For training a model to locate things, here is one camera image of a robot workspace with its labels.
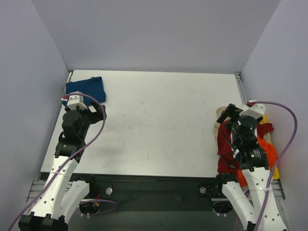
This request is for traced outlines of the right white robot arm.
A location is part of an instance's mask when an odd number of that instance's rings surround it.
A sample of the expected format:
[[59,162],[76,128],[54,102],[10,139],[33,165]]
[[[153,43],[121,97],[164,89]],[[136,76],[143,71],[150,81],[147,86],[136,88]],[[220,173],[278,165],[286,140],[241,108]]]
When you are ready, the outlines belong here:
[[257,139],[257,125],[264,113],[262,104],[242,108],[229,104],[217,119],[220,124],[229,119],[231,134],[226,140],[246,179],[251,198],[247,198],[234,175],[217,175],[213,190],[216,195],[227,197],[245,231],[285,231],[287,226],[271,186],[268,158]]

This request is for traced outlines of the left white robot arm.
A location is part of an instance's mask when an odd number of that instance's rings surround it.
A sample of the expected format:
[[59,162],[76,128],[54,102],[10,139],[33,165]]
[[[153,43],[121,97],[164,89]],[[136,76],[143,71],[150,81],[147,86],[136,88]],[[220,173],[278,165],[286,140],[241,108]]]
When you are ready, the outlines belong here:
[[44,189],[28,205],[30,212],[22,215],[18,227],[22,231],[66,231],[68,222],[81,200],[92,198],[97,186],[91,181],[77,180],[66,187],[88,147],[85,137],[91,124],[106,120],[104,105],[92,104],[89,108],[66,109],[63,115],[62,133],[58,138],[53,164]]

